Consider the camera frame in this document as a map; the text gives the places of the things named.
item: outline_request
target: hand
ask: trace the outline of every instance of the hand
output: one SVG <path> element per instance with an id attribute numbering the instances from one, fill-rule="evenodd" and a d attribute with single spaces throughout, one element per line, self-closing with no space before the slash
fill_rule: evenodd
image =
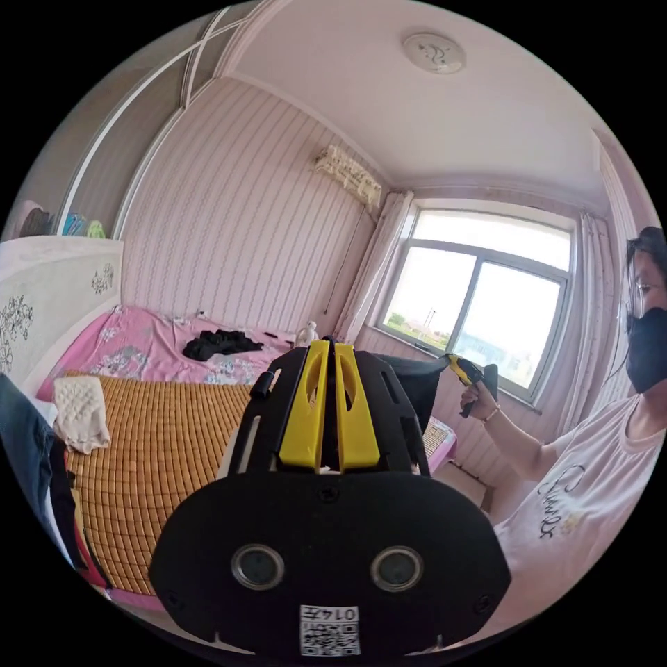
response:
<path id="1" fill-rule="evenodd" d="M 486 419 L 497 407 L 491 392 L 486 385 L 479 381 L 476 385 L 466 387 L 461 395 L 461 410 L 468 403 L 475 403 L 470 410 L 470 416 L 480 421 Z"/>

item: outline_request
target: window frame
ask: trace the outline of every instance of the window frame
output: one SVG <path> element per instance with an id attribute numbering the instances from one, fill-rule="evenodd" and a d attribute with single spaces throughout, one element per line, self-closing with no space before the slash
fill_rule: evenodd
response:
<path id="1" fill-rule="evenodd" d="M 480 213 L 483 215 L 496 215 L 505 219 L 515 219 L 522 222 L 528 222 L 531 225 L 541 225 L 549 227 L 551 229 L 558 229 L 559 231 L 565 231 L 570 236 L 570 269 L 568 271 L 559 269 L 557 267 L 544 264 L 532 259 L 521 257 L 519 255 L 513 255 L 506 252 L 501 252 L 498 250 L 489 250 L 486 248 L 481 248 L 478 246 L 465 245 L 460 243 L 453 243 L 449 241 L 435 241 L 430 239 L 417 239 L 413 237 L 415 229 L 418 224 L 419 217 L 423 211 L 432 212 L 432 211 L 451 211 L 453 213 Z M 561 220 L 567 222 L 570 221 L 567 218 L 558 216 Z M 570 227 L 567 224 L 549 224 L 548 222 L 542 222 L 540 220 L 534 220 L 530 217 L 525 217 L 524 215 L 514 215 L 509 212 L 503 211 L 493 212 L 490 210 L 483 211 L 477 210 L 475 208 L 462 208 L 460 206 L 456 207 L 447 207 L 447 206 L 423 206 L 417 205 L 415 208 L 415 214 L 410 222 L 410 227 L 407 234 L 403 236 L 400 240 L 400 243 L 395 251 L 395 262 L 393 263 L 391 273 L 387 276 L 388 282 L 387 287 L 383 290 L 383 295 L 379 300 L 378 308 L 375 311 L 374 324 L 373 326 L 388 334 L 394 338 L 402 340 L 406 344 L 429 354 L 434 357 L 442 356 L 448 352 L 452 352 L 454 345 L 461 334 L 463 324 L 466 321 L 466 316 L 470 310 L 470 305 L 472 304 L 472 299 L 475 295 L 475 288 L 479 281 L 479 274 L 481 272 L 481 267 L 485 264 L 498 265 L 501 267 L 506 267 L 512 270 L 518 270 L 530 275 L 537 276 L 539 278 L 547 279 L 552 282 L 555 282 L 559 285 L 559 295 L 556 303 L 556 310 L 554 312 L 554 319 L 551 324 L 549 335 L 547 337 L 544 350 L 540 361 L 535 369 L 535 373 L 531 379 L 530 385 L 528 388 L 522 387 L 521 385 L 512 382 L 504 377 L 499 377 L 498 385 L 499 390 L 503 393 L 510 395 L 514 398 L 519 399 L 521 402 L 527 403 L 528 405 L 534 406 L 537 398 L 541 394 L 544 386 L 548 381 L 550 371 L 554 365 L 554 360 L 558 354 L 559 347 L 563 336 L 565 334 L 565 329 L 567 321 L 569 319 L 569 309 L 572 302 L 572 282 L 573 282 L 573 266 L 575 259 L 575 244 L 576 244 L 576 234 L 573 225 Z M 404 266 L 408 257 L 408 254 L 412 248 L 426 248 L 432 250 L 440 250 L 446 252 L 457 252 L 460 254 L 466 254 L 469 256 L 475 257 L 475 266 L 472 270 L 470 276 L 470 283 L 468 284 L 468 289 L 466 291 L 466 297 L 463 300 L 461 305 L 461 310 L 459 311 L 459 316 L 456 319 L 456 324 L 452 329 L 450 339 L 447 342 L 447 347 L 443 350 L 441 348 L 434 347 L 428 343 L 424 343 L 413 336 L 398 331 L 386 324 L 384 321 L 388 315 L 389 308 L 398 287 L 399 280 L 401 279 Z"/>

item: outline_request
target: curtain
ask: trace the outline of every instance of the curtain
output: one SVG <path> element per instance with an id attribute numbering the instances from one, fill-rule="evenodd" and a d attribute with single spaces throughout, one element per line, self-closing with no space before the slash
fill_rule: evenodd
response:
<path id="1" fill-rule="evenodd" d="M 573 308 L 578 308 L 579 335 L 575 347 L 577 365 L 558 433 L 577 426 L 593 387 L 609 332 L 614 327 L 614 269 L 607 223 L 587 212 L 581 214 L 577 234 Z"/>
<path id="2" fill-rule="evenodd" d="M 354 344 L 361 331 L 380 289 L 382 277 L 400 238 L 414 196 L 409 190 L 387 194 L 359 273 L 336 323 L 333 334 L 341 343 Z"/>

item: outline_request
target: white headboard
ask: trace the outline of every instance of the white headboard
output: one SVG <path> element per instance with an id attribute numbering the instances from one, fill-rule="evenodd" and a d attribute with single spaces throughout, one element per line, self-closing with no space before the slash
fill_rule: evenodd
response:
<path id="1" fill-rule="evenodd" d="M 120 303 L 123 242 L 29 236 L 0 243 L 0 371 L 34 396 L 76 337 Z"/>

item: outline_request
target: black face mask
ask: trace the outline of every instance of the black face mask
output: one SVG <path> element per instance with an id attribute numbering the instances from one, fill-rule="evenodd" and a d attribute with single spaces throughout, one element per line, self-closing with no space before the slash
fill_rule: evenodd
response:
<path id="1" fill-rule="evenodd" d="M 643 317 L 629 318 L 625 369 L 637 393 L 667 380 L 667 311 L 651 308 Z"/>

